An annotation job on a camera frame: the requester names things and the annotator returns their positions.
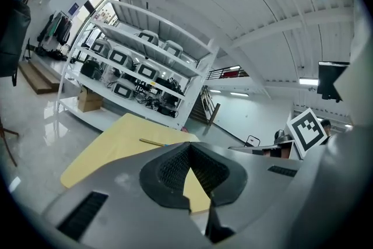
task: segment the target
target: staircase railing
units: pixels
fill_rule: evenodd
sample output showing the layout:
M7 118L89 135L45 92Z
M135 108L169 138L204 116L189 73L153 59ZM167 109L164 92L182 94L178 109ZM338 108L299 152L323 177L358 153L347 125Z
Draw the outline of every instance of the staircase railing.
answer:
M206 80L248 77L248 76L249 75L240 66L230 66L228 68L215 69L213 71L210 71Z
M201 89L200 98L202 100L203 109L207 112L207 115L210 115L210 118L207 117L207 120L208 120L208 126L211 126L220 108L220 104L217 103L216 106L214 105L214 102L212 101L212 98L207 89L207 86L204 86Z

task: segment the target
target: stair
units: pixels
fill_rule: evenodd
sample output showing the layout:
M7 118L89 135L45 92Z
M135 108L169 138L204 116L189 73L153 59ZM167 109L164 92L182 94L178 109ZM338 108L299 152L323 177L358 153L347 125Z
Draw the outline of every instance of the stair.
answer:
M53 91L57 92L59 87L59 80L50 72L48 71L40 62L33 61L32 59L29 61L31 67L38 73L40 77L53 89Z
M193 120L197 120L205 125L207 125L209 122L206 118L205 111L203 109L202 100L200 95L198 95L198 98L196 99L196 102L193 106L193 109L189 115L189 117Z
M41 68L37 68L36 70L35 65L27 61L20 62L18 67L36 94L53 93L58 91L59 84L55 84L55 80L57 79L53 80L53 78L51 78L49 74L44 72Z

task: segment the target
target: tiled floor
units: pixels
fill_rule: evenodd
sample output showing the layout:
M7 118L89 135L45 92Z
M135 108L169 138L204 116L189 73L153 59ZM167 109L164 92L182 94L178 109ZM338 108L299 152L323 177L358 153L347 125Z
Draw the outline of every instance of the tiled floor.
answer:
M5 128L20 133L17 138L6 134L8 145L18 167L12 164L0 140L0 165L3 179L9 185L21 179L13 192L24 205L41 213L64 191L59 178L67 166L86 148L100 131L87 125L67 111L55 112L57 94L36 95L22 74L17 86L10 78L0 78L0 116ZM186 128L201 141L219 146L241 145L220 128L194 120Z

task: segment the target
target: black monitor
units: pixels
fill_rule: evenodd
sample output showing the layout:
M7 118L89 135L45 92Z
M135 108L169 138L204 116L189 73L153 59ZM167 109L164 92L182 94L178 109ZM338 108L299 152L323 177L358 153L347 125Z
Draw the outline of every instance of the black monitor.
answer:
M341 100L334 82L350 65L349 62L319 61L319 85L317 93L322 95L324 100Z

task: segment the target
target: yellow mat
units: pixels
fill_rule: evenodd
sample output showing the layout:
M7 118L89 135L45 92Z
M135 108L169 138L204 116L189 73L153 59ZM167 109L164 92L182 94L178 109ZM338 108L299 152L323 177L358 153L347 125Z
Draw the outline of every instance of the yellow mat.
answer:
M199 141L193 134L177 131L127 113L97 137L69 165L62 173L62 185L70 188L102 165L158 148L156 145L139 141L140 138L165 144ZM193 213L209 208L210 199L192 170L189 170L186 176L184 196L190 199Z

